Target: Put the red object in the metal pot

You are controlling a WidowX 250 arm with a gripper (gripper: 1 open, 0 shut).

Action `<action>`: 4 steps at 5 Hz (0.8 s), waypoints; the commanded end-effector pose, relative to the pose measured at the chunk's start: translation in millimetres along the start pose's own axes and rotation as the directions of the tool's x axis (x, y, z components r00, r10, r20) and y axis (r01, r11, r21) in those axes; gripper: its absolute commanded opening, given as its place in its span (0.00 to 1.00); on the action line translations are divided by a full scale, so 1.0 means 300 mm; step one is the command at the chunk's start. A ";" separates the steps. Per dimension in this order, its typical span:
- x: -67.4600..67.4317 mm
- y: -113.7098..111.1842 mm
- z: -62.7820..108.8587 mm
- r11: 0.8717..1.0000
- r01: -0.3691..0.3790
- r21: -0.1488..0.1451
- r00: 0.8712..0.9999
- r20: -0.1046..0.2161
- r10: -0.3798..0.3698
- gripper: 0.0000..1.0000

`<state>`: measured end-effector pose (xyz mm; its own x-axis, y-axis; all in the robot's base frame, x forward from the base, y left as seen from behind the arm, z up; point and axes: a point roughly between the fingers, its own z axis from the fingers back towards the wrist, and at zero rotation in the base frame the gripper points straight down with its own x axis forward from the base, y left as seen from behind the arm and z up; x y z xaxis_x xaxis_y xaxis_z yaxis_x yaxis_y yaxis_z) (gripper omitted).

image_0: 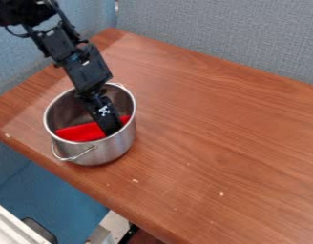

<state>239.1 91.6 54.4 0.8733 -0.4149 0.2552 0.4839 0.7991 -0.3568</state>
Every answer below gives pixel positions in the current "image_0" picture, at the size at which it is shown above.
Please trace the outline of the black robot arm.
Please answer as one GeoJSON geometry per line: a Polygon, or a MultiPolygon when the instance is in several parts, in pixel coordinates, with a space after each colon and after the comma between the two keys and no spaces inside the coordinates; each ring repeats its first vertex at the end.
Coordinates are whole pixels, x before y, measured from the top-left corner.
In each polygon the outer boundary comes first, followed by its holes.
{"type": "Polygon", "coordinates": [[[96,45],[80,37],[56,0],[0,0],[0,27],[30,38],[42,55],[65,70],[76,98],[107,136],[121,127],[117,109],[107,96],[113,78],[96,45]]]}

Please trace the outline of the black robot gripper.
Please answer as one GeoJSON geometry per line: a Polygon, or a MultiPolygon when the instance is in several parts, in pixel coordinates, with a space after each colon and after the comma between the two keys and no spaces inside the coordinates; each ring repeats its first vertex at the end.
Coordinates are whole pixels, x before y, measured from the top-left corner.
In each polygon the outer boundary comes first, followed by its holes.
{"type": "Polygon", "coordinates": [[[97,93],[108,80],[113,78],[100,51],[93,44],[84,45],[57,63],[64,68],[73,84],[85,110],[107,136],[123,127],[117,109],[111,98],[97,93]]]}

